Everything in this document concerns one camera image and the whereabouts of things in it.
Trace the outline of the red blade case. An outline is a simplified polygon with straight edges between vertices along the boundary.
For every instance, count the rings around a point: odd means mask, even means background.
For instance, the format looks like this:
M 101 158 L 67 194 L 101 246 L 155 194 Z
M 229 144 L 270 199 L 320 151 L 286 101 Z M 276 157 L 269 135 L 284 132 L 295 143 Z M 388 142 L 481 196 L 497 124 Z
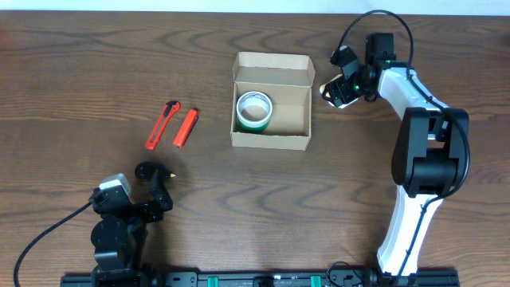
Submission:
M 186 118 L 182 122 L 182 125 L 180 129 L 178 130 L 178 133 L 173 141 L 173 144 L 181 148 L 186 143 L 191 131 L 193 130 L 196 122 L 198 121 L 198 110 L 197 109 L 190 109 L 189 112 L 186 115 Z

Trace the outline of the red black utility knife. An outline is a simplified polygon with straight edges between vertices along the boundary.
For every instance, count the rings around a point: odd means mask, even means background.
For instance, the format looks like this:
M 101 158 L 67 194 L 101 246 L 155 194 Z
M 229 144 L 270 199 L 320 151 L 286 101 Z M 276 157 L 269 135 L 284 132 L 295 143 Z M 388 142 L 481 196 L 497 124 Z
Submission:
M 152 151 L 157 147 L 166 126 L 171 121 L 171 118 L 175 115 L 175 113 L 180 110 L 180 108 L 181 104 L 176 100 L 169 101 L 165 104 L 163 110 L 155 122 L 155 126 L 151 130 L 151 134 L 145 143 L 145 148 L 147 150 Z

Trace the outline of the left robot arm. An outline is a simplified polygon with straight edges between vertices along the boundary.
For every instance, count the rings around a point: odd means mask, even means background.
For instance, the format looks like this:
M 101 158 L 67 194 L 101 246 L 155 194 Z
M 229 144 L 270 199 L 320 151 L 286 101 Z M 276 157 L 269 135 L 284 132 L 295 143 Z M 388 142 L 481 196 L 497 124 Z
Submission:
M 97 267 L 93 286 L 164 286 L 166 279 L 151 265 L 142 263 L 147 225 L 163 220 L 173 208 L 165 181 L 174 176 L 164 166 L 144 162 L 135 169 L 137 179 L 149 182 L 151 199 L 133 203 L 131 185 L 122 173 L 105 178 L 89 202 L 101 217 L 91 233 Z

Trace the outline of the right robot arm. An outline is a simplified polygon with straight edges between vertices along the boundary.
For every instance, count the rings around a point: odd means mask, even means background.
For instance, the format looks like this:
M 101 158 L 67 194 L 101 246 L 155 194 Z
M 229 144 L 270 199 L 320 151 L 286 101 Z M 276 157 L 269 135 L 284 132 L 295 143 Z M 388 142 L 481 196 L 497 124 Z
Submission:
M 397 196 L 377 259 L 380 272 L 394 279 L 418 271 L 418 256 L 432 217 L 464 181 L 469 169 L 469 115 L 433 96 L 410 64 L 398 61 L 394 37 L 367 37 L 365 62 L 340 45 L 330 62 L 341 73 L 320 87 L 331 106 L 346 108 L 360 97 L 386 100 L 401 120 L 391 159 Z

